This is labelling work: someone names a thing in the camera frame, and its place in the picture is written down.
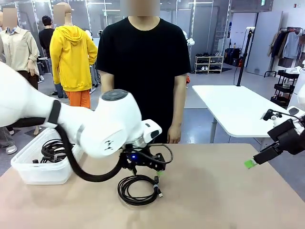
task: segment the white plastic bin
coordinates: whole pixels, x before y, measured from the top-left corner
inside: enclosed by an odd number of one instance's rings
[[[43,144],[56,138],[60,138],[56,130],[47,128],[12,158],[10,164],[18,171],[24,183],[28,185],[60,185],[69,179],[72,168],[67,157],[57,163],[33,164],[32,162],[34,159],[40,162],[43,157],[41,154]],[[72,152],[75,159],[79,161],[83,150],[75,145]]]

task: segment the mannequin hand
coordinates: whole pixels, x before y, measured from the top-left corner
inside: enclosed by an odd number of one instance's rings
[[[167,143],[179,143],[181,140],[181,126],[171,125],[167,132]]]
[[[34,61],[29,59],[28,62],[28,72],[30,73],[31,76],[35,75],[35,64]]]

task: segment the yellow hoodie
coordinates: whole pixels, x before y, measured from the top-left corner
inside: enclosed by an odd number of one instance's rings
[[[97,47],[87,33],[77,26],[60,26],[50,43],[53,78],[67,92],[92,87],[89,65],[94,64]]]

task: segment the black t-shirt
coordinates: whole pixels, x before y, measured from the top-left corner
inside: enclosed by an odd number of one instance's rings
[[[191,71],[186,39],[178,26],[160,19],[152,30],[141,31],[128,18],[107,26],[96,69],[113,74],[114,88],[132,93],[142,119],[152,119],[167,134],[173,119],[174,78]]]
[[[50,43],[54,29],[44,29],[39,32],[39,42],[43,49],[46,50],[48,58],[50,57]]]

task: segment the black tray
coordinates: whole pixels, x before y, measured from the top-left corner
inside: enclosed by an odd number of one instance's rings
[[[283,70],[279,70],[277,72],[277,74],[280,76],[283,76],[285,78],[292,79],[292,80],[295,80],[299,77],[299,74],[288,74],[288,73],[285,73]]]
[[[290,100],[287,99],[286,97],[279,96],[277,98],[271,97],[271,102],[273,102],[281,107],[287,107]]]
[[[279,90],[280,92],[292,94],[292,92],[294,92],[295,86],[290,85],[290,87],[285,88],[285,87],[283,87],[283,84],[282,84],[282,83],[279,83],[279,84],[275,84],[275,85],[274,85],[274,88],[275,88],[276,90]]]

